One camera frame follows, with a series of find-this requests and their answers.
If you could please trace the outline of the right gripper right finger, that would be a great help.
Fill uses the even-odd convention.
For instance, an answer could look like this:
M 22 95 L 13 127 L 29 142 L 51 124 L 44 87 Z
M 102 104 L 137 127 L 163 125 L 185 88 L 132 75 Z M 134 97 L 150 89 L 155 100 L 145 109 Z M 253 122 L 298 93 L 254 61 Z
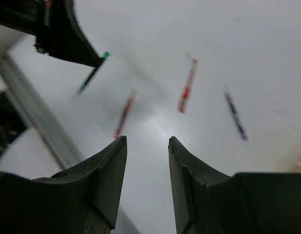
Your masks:
M 301 173 L 225 175 L 169 139 L 179 234 L 301 234 Z

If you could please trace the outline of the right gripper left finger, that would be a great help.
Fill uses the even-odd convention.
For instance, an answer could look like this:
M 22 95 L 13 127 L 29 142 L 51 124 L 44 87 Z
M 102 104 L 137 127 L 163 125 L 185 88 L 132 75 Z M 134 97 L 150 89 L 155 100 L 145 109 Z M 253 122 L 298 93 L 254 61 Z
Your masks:
M 0 234 L 108 234 L 116 226 L 127 138 L 52 177 L 0 172 Z

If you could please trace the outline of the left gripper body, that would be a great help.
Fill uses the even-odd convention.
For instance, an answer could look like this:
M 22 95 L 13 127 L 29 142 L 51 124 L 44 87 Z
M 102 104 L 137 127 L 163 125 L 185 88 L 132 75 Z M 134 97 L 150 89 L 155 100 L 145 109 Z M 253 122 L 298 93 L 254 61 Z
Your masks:
M 0 0 L 0 25 L 36 37 L 39 53 L 52 53 L 74 34 L 72 0 Z

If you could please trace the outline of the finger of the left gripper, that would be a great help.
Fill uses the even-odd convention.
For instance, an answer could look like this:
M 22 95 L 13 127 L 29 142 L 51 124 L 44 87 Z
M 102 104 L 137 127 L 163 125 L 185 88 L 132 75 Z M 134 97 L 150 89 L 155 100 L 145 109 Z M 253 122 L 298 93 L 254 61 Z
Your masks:
M 35 47 L 38 53 L 98 67 L 97 54 L 79 27 L 73 0 L 38 0 Z

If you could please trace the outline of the green pen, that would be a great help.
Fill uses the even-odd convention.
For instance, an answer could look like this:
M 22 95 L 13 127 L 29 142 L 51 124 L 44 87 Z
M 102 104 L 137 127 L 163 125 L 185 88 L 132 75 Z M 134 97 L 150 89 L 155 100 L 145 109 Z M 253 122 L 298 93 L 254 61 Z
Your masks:
M 76 93 L 77 95 L 81 95 L 81 93 L 88 86 L 90 81 L 93 79 L 94 75 L 97 73 L 97 71 L 100 69 L 100 67 L 104 64 L 104 62 L 108 59 L 109 56 L 110 56 L 110 52 L 105 52 L 104 53 L 103 57 L 100 58 L 101 59 L 100 63 L 89 73 L 87 78 L 84 80 L 84 82 L 82 83 L 82 85 L 78 89 L 78 91 Z

